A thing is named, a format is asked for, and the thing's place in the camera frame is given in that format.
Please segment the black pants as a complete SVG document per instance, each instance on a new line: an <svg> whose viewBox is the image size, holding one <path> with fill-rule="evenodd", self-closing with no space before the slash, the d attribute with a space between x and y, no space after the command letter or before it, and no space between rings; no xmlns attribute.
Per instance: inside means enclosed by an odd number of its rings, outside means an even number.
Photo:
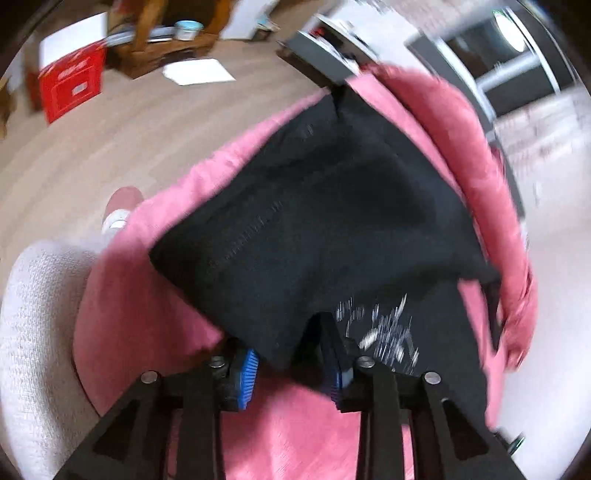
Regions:
<svg viewBox="0 0 591 480"><path fill-rule="evenodd" d="M276 369L330 313L339 334L410 375L438 372L474 416L487 380L459 284L492 313L500 275L460 196L349 87L277 130L152 247L156 271Z"/></svg>

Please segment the pink bed sheet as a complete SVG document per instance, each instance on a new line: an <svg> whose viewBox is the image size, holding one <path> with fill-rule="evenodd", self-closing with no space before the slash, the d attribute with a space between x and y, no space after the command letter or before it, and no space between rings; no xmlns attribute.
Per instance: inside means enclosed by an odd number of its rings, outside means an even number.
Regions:
<svg viewBox="0 0 591 480"><path fill-rule="evenodd" d="M141 203L74 363L62 479L518 479L495 430L538 298L473 107L377 65Z"/></svg>

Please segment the white paper sheet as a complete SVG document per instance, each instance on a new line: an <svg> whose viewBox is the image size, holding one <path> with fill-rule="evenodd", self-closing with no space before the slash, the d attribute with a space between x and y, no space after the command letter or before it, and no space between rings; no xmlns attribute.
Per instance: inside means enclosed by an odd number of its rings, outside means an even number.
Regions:
<svg viewBox="0 0 591 480"><path fill-rule="evenodd" d="M235 82L221 62L211 58L170 63L163 67L162 74L179 86Z"/></svg>

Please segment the light blue round tin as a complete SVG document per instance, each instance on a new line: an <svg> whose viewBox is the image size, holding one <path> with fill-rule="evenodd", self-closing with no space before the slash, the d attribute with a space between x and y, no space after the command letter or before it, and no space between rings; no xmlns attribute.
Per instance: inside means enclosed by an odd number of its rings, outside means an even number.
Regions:
<svg viewBox="0 0 591 480"><path fill-rule="evenodd" d="M204 26L194 20L179 20L174 24L174 39L188 42L197 38Z"/></svg>

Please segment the dark window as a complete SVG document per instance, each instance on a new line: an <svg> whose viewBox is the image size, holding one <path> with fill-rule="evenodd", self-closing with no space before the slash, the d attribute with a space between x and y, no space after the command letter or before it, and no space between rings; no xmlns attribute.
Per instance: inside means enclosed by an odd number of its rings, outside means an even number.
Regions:
<svg viewBox="0 0 591 480"><path fill-rule="evenodd" d="M500 117L580 79L555 36L517 1L483 7L439 36L416 37L408 47L465 95L487 133Z"/></svg>

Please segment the wooden side table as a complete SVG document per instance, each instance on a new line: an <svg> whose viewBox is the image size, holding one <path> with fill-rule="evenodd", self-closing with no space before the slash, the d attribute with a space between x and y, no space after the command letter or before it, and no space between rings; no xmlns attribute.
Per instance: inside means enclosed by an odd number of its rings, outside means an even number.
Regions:
<svg viewBox="0 0 591 480"><path fill-rule="evenodd" d="M114 1L108 12L108 32L120 33L130 27L133 37L128 43L107 48L106 65L136 79L167 63L202 57L228 25L232 7L230 0ZM155 28L173 28L183 20L195 21L204 28L191 40L150 39Z"/></svg>

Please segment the red cardboard box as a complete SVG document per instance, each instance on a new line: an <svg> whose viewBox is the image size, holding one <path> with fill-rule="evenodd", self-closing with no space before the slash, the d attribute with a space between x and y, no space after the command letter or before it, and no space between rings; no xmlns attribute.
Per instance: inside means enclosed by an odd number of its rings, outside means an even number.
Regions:
<svg viewBox="0 0 591 480"><path fill-rule="evenodd" d="M41 70L24 67L31 106L48 124L101 93L106 45L95 42Z"/></svg>

